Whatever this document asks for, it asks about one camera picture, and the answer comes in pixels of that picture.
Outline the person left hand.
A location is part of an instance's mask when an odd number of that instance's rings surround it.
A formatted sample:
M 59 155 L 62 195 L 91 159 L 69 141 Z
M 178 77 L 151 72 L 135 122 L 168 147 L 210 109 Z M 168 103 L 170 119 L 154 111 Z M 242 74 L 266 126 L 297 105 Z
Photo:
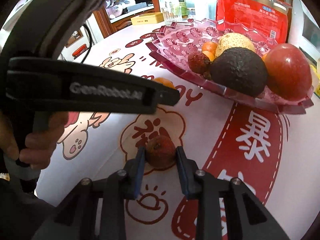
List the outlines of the person left hand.
M 48 129 L 44 132 L 30 133 L 25 139 L 25 149 L 19 150 L 12 133 L 9 119 L 1 114 L 1 150 L 11 159 L 29 164 L 32 169 L 43 170 L 50 164 L 68 122 L 67 112 L 56 112 L 49 119 Z

